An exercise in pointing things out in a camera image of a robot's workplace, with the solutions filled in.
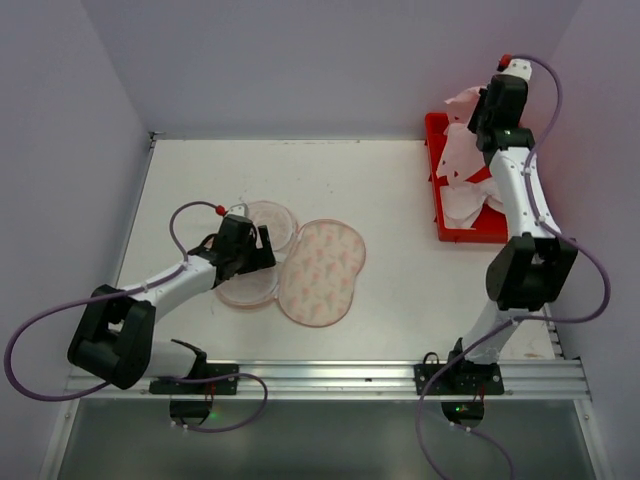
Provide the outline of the pink bra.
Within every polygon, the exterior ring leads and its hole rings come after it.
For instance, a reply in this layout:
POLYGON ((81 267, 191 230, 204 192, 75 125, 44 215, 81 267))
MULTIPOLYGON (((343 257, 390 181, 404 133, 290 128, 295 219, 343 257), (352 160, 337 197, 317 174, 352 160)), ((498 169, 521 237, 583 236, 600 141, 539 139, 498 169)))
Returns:
POLYGON ((467 88, 445 101, 448 126, 436 175, 445 177, 451 188, 474 189, 470 178, 485 166, 483 155, 476 146, 476 135, 468 129, 480 89, 480 86, 467 88))

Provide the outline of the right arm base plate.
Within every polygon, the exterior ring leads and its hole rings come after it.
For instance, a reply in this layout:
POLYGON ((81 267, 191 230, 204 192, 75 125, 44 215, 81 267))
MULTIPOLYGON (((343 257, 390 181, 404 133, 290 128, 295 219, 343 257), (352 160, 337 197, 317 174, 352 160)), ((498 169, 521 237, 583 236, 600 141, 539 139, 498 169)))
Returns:
MULTIPOLYGON (((426 385, 444 368, 445 363, 429 362, 413 365, 416 393, 421 395, 426 385)), ((427 388, 429 396, 503 395, 505 388, 499 365, 482 365, 462 359, 438 376, 427 388)))

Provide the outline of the floral mesh laundry bag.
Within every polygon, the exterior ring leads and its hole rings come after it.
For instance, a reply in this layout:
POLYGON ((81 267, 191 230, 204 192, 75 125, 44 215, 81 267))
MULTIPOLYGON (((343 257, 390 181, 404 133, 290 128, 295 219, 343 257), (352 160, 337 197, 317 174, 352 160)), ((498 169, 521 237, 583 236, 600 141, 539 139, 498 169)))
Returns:
POLYGON ((238 206, 257 226, 266 226, 276 265, 242 274, 215 289, 218 299, 236 309, 277 303, 293 322, 324 328, 351 308, 356 279, 366 261, 362 236, 333 219, 299 225, 285 206, 256 201, 238 206))

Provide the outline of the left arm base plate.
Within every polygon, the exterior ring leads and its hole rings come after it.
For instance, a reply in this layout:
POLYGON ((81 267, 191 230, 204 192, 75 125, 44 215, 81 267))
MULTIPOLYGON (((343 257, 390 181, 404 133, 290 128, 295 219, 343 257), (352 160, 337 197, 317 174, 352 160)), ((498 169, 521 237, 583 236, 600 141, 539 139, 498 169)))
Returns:
POLYGON ((239 366, 232 363, 205 363, 196 366, 185 379, 153 380, 149 392, 154 395, 235 395, 239 366))

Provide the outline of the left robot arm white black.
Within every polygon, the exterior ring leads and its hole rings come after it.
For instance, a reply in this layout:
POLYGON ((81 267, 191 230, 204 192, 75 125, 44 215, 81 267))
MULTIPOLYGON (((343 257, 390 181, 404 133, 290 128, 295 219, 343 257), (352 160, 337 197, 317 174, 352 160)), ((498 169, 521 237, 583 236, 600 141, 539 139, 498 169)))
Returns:
POLYGON ((173 270, 129 290, 102 285, 92 293, 70 342, 69 362, 126 390, 145 376, 164 382, 215 382, 206 353, 183 341, 154 339, 157 321, 224 282, 276 265, 268 227, 228 214, 219 230, 183 250, 173 270))

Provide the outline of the white bra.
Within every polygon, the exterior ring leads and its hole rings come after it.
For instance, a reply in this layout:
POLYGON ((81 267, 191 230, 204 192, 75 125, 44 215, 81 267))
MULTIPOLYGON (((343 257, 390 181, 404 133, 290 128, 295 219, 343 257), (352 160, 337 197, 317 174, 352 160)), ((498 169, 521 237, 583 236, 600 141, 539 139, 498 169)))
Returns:
POLYGON ((504 214, 504 205, 493 178, 479 183, 460 182, 440 188, 444 225, 450 229, 472 229, 484 206, 504 214))

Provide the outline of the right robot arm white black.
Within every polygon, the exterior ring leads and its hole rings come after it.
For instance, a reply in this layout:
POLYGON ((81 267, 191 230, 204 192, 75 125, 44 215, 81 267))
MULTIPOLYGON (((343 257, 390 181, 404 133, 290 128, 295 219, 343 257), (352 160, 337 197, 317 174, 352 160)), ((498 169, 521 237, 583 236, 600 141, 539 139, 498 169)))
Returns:
POLYGON ((456 370, 495 365, 518 324, 557 299, 577 257, 575 247, 547 230, 555 222, 535 171, 534 136, 520 124, 527 97, 527 80, 496 74, 468 124, 496 181, 508 241, 487 268, 485 307, 449 354, 456 370))

